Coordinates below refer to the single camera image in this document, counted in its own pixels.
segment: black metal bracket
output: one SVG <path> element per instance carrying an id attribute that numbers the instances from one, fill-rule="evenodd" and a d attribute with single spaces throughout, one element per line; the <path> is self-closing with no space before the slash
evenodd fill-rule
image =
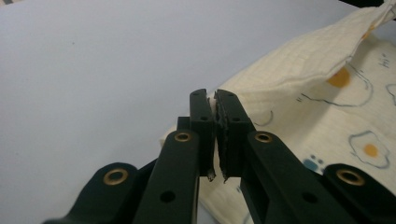
<path id="1" fill-rule="evenodd" d="M 199 176 L 215 177 L 215 137 L 222 174 L 241 177 L 255 223 L 396 223 L 395 196 L 362 170 L 334 164 L 317 175 L 276 135 L 257 132 L 234 93 L 215 98 L 213 115 L 206 91 L 192 92 L 191 115 L 156 161 L 100 169 L 68 215 L 45 223 L 195 223 Z"/>

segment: white surface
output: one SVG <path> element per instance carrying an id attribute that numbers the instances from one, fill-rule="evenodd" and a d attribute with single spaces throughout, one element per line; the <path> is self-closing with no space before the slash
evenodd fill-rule
<path id="1" fill-rule="evenodd" d="M 0 222 L 64 216 L 99 168 L 155 159 L 191 91 L 213 91 L 352 9 L 330 0 L 0 7 Z"/>

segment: brass ring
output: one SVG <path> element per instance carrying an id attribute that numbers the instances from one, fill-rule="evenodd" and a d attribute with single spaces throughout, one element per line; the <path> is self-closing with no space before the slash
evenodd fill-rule
<path id="1" fill-rule="evenodd" d="M 111 178 L 110 176 L 115 174 L 115 173 L 121 173 L 120 178 Z M 103 182 L 109 186 L 114 186 L 118 185 L 126 180 L 128 177 L 128 172 L 122 168 L 116 168 L 113 169 L 105 174 L 105 177 L 103 177 Z"/>
<path id="2" fill-rule="evenodd" d="M 361 177 L 356 172 L 346 169 L 341 169 L 341 170 L 337 170 L 336 173 L 338 178 L 340 178 L 342 181 L 346 182 L 347 184 L 354 186 L 363 186 L 365 183 L 364 178 Z"/>
<path id="3" fill-rule="evenodd" d="M 188 142 L 191 140 L 191 134 L 189 133 L 178 133 L 175 135 L 175 140 L 178 142 Z"/>
<path id="4" fill-rule="evenodd" d="M 266 133 L 256 133 L 256 135 L 254 136 L 254 138 L 259 141 L 259 142 L 263 142 L 263 143 L 270 143 L 272 142 L 272 136 L 268 135 Z"/>

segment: cloth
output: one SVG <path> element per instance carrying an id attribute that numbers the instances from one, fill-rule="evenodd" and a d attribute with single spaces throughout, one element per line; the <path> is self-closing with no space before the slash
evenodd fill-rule
<path id="1" fill-rule="evenodd" d="M 356 166 L 396 194 L 396 48 L 370 35 L 396 17 L 395 5 L 358 9 L 297 37 L 220 89 L 237 94 L 256 129 L 278 135 L 307 168 Z M 240 180 L 223 184 L 216 173 L 201 180 L 201 203 L 220 223 L 252 223 Z"/>

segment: folded cloth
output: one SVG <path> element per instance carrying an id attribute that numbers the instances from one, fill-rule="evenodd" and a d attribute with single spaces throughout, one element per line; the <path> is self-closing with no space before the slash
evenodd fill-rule
<path id="1" fill-rule="evenodd" d="M 396 193 L 396 48 L 370 35 L 395 18 L 395 5 L 297 37 L 220 89 L 236 93 L 256 128 L 278 135 L 307 168 L 350 164 Z M 238 178 L 202 180 L 200 200 L 220 223 L 252 223 Z"/>

